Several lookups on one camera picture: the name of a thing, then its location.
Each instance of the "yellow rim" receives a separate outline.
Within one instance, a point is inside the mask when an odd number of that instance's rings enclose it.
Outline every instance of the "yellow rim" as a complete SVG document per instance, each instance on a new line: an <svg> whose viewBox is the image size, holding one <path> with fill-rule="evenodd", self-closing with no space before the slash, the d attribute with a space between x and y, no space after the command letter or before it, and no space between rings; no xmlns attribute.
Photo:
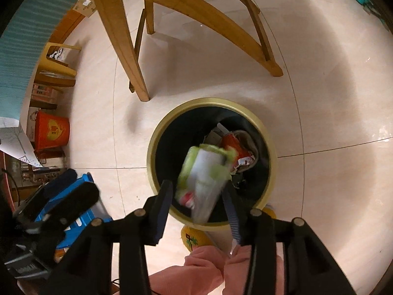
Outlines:
<svg viewBox="0 0 393 295"><path fill-rule="evenodd" d="M273 191L274 183L276 181L276 172L277 172L276 149L274 148L273 142L271 141L265 126L254 113L252 113L249 109L235 102L225 99L220 99L217 97L204 97L201 99L195 99L183 103L175 107L172 111L170 111L157 125L150 139L149 147L147 149L147 176L149 178L150 186L152 187L153 192L157 194L158 189L160 187L160 185L158 184L154 165L155 165L158 141L160 140L162 134L166 130L167 126L179 115L183 114L184 112L190 111L194 108L204 107L204 106L218 106L239 113L241 116L245 117L258 130L260 135L263 137L263 140L265 141L269 154L270 171L269 171L268 182L266 185L266 190L264 194L261 196L261 198L258 200L258 202L254 205L255 208L259 208L262 210L266 205L270 194ZM214 230L227 229L228 226L228 222L206 223L203 225L194 224L191 222L191 219L189 217L180 213L174 206L170 207L169 213L178 221L199 230L214 231Z"/></svg>

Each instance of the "orange bucket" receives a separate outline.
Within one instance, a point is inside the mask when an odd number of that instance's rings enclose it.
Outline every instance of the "orange bucket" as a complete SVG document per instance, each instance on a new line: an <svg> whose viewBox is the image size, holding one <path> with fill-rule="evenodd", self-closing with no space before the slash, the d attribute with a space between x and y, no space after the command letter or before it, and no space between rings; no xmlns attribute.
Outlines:
<svg viewBox="0 0 393 295"><path fill-rule="evenodd" d="M36 151L67 145L69 139L70 121L68 118L38 111L34 134Z"/></svg>

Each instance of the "silver screw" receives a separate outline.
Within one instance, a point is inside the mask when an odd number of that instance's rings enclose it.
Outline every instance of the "silver screw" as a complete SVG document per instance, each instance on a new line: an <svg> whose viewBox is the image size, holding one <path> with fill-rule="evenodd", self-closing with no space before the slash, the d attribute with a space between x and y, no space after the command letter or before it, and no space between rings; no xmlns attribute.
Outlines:
<svg viewBox="0 0 393 295"><path fill-rule="evenodd" d="M102 220L100 219L100 218L94 218L92 221L91 221L91 225L92 226L100 226L102 224Z"/></svg>
<svg viewBox="0 0 393 295"><path fill-rule="evenodd" d="M143 208L138 208L134 211L135 216L142 217L145 216L146 211Z"/></svg>
<svg viewBox="0 0 393 295"><path fill-rule="evenodd" d="M304 220L302 218L295 218L294 219L294 224L296 226L303 226L304 225Z"/></svg>
<svg viewBox="0 0 393 295"><path fill-rule="evenodd" d="M258 217L258 216L262 215L262 211L259 210L258 208L253 208L253 209L251 209L250 214L252 216Z"/></svg>

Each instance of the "blue plastic basket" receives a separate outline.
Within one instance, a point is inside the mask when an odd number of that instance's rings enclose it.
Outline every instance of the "blue plastic basket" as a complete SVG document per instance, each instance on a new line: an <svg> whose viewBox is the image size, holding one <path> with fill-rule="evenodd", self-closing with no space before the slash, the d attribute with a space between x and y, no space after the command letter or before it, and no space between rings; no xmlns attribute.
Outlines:
<svg viewBox="0 0 393 295"><path fill-rule="evenodd" d="M41 221L45 214L52 209L57 203L59 203L64 197L66 197L72 190L77 188L83 182L94 182L93 177L90 173L83 174L82 177L78 178L73 184L68 186L64 191L52 198L43 208L41 213L38 215L35 221ZM73 222L66 230L66 237L58 244L57 249L63 249L70 247L71 244L76 240L79 234L94 218L101 218L104 222L110 222L113 219L109 216L106 211L104 204L99 200L91 209L87 210L82 214L75 222Z"/></svg>

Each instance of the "cardboard box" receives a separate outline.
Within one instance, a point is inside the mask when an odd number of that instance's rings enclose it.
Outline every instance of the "cardboard box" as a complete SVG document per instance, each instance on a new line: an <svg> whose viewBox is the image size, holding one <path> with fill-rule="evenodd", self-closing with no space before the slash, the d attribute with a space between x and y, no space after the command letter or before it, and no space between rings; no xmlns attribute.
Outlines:
<svg viewBox="0 0 393 295"><path fill-rule="evenodd" d="M72 9L84 16L90 17L96 11L97 7L94 0L78 0Z"/></svg>

